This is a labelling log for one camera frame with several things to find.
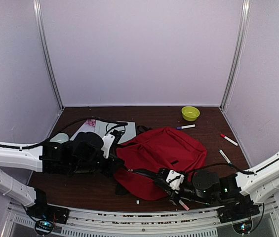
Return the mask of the white floral book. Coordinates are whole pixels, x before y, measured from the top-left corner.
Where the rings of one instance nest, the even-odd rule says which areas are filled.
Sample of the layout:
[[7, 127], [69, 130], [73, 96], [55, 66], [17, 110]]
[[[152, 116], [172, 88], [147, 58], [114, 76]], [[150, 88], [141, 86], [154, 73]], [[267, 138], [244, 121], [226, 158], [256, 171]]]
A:
[[82, 124], [82, 126], [73, 134], [73, 136], [70, 138], [70, 140], [73, 141], [80, 132], [93, 132], [94, 133], [95, 127], [96, 127], [95, 119], [86, 120]]

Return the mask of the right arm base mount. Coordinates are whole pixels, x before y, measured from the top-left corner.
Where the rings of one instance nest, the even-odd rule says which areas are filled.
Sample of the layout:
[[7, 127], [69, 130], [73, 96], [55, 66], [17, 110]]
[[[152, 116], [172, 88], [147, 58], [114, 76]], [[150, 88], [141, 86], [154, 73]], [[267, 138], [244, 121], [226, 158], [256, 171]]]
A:
[[[246, 199], [225, 205], [217, 209], [220, 223], [232, 223], [233, 230], [239, 235], [249, 235], [253, 233], [261, 224], [264, 213], [265, 204], [253, 204], [252, 201]], [[252, 217], [261, 214], [257, 224], [253, 223]]]

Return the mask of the left aluminium frame post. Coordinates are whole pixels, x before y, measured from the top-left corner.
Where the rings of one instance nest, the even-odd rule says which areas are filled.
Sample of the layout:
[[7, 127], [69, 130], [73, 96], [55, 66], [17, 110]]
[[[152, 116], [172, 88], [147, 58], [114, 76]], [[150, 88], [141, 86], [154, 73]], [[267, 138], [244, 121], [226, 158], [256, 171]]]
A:
[[49, 54], [49, 50], [48, 50], [40, 0], [33, 0], [33, 7], [34, 7], [34, 14], [35, 14], [36, 23], [37, 23], [37, 27], [38, 27], [38, 31], [39, 31], [43, 59], [44, 59], [44, 63], [46, 66], [47, 75], [48, 75], [49, 81], [51, 83], [52, 91], [53, 91], [54, 97], [56, 99], [58, 108], [59, 108], [59, 110], [63, 110], [64, 105], [63, 105], [63, 102], [62, 102], [62, 99], [60, 96], [59, 88], [58, 88], [58, 85], [56, 82], [56, 78], [54, 75], [52, 62], [51, 62], [51, 58], [50, 58], [50, 54]]

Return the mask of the yellow-green plastic bowl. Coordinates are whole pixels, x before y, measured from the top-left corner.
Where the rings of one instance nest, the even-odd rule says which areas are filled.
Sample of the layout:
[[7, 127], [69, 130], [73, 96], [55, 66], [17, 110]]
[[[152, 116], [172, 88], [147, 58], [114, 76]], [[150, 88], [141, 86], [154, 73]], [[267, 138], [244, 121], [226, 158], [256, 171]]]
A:
[[181, 109], [182, 118], [186, 121], [196, 121], [200, 116], [200, 111], [196, 107], [185, 106]]

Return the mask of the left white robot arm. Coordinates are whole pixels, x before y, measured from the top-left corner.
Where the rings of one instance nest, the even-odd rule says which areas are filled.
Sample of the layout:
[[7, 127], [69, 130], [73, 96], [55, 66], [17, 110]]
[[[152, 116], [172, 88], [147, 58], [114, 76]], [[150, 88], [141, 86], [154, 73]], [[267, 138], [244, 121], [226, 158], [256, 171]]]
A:
[[79, 132], [71, 140], [65, 133], [36, 144], [0, 142], [0, 192], [19, 201], [31, 216], [41, 219], [67, 216], [48, 205], [44, 191], [21, 184], [1, 170], [1, 167], [20, 168], [39, 173], [74, 175], [101, 172], [110, 177], [124, 161], [114, 154], [120, 136], [94, 132]]

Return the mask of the red backpack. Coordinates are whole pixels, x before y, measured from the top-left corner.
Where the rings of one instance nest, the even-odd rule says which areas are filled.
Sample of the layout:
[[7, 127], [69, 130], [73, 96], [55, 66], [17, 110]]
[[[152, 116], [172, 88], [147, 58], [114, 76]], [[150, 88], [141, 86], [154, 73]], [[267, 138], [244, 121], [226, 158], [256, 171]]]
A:
[[205, 165], [207, 150], [188, 134], [171, 127], [151, 129], [117, 148], [117, 156], [126, 168], [114, 173], [114, 179], [134, 196], [147, 201], [166, 197], [153, 180], [133, 173], [145, 169], [157, 173], [161, 168], [190, 171]]

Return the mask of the grey book with black logo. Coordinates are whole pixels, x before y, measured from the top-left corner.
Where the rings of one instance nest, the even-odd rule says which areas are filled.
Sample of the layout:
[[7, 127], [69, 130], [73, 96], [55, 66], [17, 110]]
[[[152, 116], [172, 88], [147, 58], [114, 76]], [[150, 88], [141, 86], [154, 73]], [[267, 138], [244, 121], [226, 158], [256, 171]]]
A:
[[[116, 124], [107, 123], [102, 121], [96, 121], [95, 123], [95, 133], [103, 137], [105, 133], [110, 130]], [[117, 131], [122, 131], [123, 135], [120, 138], [118, 144], [125, 143], [136, 136], [136, 126], [134, 122], [127, 122], [127, 126], [121, 126], [116, 128]]]

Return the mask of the right aluminium frame post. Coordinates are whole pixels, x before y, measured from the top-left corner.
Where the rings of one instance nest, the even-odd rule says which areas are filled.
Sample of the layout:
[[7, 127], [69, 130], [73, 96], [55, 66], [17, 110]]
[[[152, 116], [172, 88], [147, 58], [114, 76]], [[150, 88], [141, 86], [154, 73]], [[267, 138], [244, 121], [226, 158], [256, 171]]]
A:
[[247, 34], [248, 28], [248, 21], [249, 21], [249, 13], [250, 13], [251, 1], [250, 0], [243, 0], [242, 1], [242, 8], [240, 14], [240, 21], [239, 21], [239, 30], [238, 36], [236, 40], [235, 51], [232, 59], [231, 68], [229, 71], [229, 76], [227, 80], [227, 84], [225, 87], [225, 91], [223, 94], [223, 98], [221, 101], [220, 109], [222, 111], [227, 110], [227, 106], [232, 96], [234, 84], [236, 82], [236, 77], [239, 69], [240, 64], [240, 57], [243, 51], [244, 42]]

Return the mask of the teal-capped white marker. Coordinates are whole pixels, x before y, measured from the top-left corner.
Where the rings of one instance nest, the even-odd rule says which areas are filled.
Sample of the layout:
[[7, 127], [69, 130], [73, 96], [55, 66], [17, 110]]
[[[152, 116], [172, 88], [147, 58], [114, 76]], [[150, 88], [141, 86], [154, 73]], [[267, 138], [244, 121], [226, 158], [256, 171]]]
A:
[[221, 154], [221, 156], [225, 159], [225, 161], [228, 164], [232, 164], [232, 162], [230, 161], [230, 159], [227, 157], [227, 155], [224, 153], [224, 151], [222, 149], [219, 150], [219, 153]]

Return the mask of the red-capped white marker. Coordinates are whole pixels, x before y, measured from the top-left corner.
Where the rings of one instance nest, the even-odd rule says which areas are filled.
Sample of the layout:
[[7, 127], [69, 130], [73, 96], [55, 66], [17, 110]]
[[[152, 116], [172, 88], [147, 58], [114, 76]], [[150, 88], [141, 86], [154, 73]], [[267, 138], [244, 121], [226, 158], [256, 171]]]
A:
[[224, 138], [225, 140], [227, 140], [228, 142], [230, 142], [231, 144], [233, 144], [234, 146], [238, 146], [238, 143], [234, 140], [232, 140], [231, 138], [229, 138], [228, 136], [224, 135], [224, 134], [220, 134], [220, 136], [222, 138]]

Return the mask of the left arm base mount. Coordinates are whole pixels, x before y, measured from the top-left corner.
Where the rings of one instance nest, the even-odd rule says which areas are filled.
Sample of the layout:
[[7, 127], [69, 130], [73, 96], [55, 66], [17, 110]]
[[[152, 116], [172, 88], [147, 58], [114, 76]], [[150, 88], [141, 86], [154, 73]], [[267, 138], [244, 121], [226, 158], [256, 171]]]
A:
[[40, 236], [49, 235], [55, 228], [55, 224], [66, 224], [70, 211], [64, 207], [47, 204], [46, 193], [40, 189], [34, 189], [36, 197], [34, 205], [24, 207], [26, 214], [34, 221], [34, 230]]

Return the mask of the purple-capped white marker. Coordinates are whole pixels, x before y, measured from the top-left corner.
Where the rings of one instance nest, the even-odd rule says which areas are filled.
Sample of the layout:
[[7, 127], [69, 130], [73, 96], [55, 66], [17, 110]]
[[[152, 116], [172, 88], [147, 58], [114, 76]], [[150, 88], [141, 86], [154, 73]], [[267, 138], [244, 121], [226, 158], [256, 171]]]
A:
[[176, 127], [177, 130], [182, 130], [182, 129], [189, 129], [189, 128], [194, 128], [196, 125], [195, 124], [189, 124], [189, 125], [184, 125], [180, 127]]

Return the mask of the pink-capped white marker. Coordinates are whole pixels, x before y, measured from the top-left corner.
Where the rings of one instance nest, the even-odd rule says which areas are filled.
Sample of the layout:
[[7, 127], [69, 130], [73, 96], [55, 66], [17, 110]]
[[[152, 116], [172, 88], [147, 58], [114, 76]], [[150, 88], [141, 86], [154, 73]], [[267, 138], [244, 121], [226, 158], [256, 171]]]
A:
[[182, 200], [170, 200], [170, 202], [173, 204], [173, 205], [180, 205], [182, 206], [186, 211], [189, 211], [189, 207], [182, 201]]

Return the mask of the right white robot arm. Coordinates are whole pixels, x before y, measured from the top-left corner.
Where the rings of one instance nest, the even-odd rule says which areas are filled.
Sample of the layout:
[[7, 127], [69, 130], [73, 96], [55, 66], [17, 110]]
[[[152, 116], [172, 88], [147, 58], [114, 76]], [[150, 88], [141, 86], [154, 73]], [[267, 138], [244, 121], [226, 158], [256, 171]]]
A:
[[206, 168], [188, 172], [161, 168], [154, 184], [174, 205], [188, 200], [218, 206], [221, 223], [248, 218], [258, 215], [259, 206], [279, 190], [279, 151], [251, 169], [222, 178]]

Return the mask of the pale green ceramic bowl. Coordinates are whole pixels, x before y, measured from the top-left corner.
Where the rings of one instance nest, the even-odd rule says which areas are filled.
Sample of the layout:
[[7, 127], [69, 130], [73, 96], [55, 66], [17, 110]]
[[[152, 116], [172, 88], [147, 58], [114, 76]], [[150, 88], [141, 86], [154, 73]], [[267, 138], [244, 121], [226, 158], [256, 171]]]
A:
[[69, 136], [66, 133], [58, 133], [57, 135], [55, 135], [54, 137], [49, 139], [50, 142], [53, 143], [65, 143], [67, 141], [69, 141]]

